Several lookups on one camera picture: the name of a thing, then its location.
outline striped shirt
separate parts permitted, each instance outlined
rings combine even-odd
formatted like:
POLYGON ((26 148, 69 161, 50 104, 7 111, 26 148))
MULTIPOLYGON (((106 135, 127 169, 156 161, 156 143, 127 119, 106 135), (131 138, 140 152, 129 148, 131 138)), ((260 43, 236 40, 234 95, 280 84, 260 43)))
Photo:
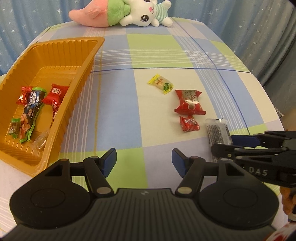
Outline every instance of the striped shirt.
POLYGON ((158 3, 155 5, 156 8, 156 16, 155 18, 161 23, 166 17, 168 17, 168 10, 165 7, 158 3))

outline yellow plastic basket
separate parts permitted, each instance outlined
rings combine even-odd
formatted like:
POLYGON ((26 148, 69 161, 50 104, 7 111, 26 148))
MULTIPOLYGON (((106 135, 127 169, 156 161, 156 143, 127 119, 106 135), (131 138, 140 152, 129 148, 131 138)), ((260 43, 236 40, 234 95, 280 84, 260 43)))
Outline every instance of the yellow plastic basket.
POLYGON ((33 44, 14 64, 0 85, 0 159, 34 177, 58 159, 61 144, 77 98, 90 74, 94 57, 104 38, 72 38, 33 44), (49 93, 52 84, 69 86, 57 112, 43 151, 32 142, 52 121, 52 106, 44 105, 36 119, 29 142, 19 143, 7 135, 11 118, 20 118, 24 106, 16 104, 22 86, 42 87, 49 93))

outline yellow candy wrapper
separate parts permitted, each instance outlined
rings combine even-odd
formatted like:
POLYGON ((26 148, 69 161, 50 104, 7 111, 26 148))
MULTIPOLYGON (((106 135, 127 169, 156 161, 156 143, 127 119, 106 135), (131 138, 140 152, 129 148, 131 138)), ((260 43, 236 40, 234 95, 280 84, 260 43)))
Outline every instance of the yellow candy wrapper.
POLYGON ((161 89, 164 94, 170 92, 174 86, 166 78, 160 76, 159 74, 155 75, 151 80, 148 81, 148 84, 154 85, 157 88, 161 89))

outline table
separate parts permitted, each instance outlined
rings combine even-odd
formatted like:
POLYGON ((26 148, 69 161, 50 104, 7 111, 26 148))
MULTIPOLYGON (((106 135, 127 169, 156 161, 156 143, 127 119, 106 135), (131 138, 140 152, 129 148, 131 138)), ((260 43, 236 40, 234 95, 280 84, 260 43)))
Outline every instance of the table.
MULTIPOLYGON (((173 148, 187 156, 210 158, 206 118, 227 119, 231 134, 283 130, 257 79, 201 22, 174 18, 170 28, 93 28, 69 22, 45 29, 34 42, 82 36, 106 40, 77 101, 60 157, 79 162, 116 148, 118 160, 108 177, 114 189, 170 187, 174 191, 181 178, 171 163, 173 148), (176 93, 164 95, 147 84, 156 73, 175 89, 202 92, 199 101, 207 114, 195 116, 200 131, 183 133, 174 112, 176 93)), ((10 196, 29 179, 0 161, 0 236, 15 225, 10 196)), ((73 180, 85 186, 84 179, 73 180)), ((271 188, 281 199, 278 188, 271 188)), ((274 226, 282 227, 286 221, 280 206, 274 226)))

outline metal screw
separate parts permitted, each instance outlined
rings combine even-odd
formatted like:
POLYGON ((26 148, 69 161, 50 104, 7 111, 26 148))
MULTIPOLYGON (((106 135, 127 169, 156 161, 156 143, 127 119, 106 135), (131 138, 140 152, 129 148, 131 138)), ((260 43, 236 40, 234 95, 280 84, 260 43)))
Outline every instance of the metal screw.
POLYGON ((178 188, 178 193, 181 193, 181 194, 190 194, 191 192, 192 192, 192 189, 190 187, 178 188))
POLYGON ((104 195, 104 194, 108 194, 108 193, 110 193, 110 192, 111 192, 111 189, 110 189, 109 187, 100 187, 100 188, 98 188, 98 189, 96 190, 96 192, 97 192, 98 194, 102 194, 102 195, 104 195))

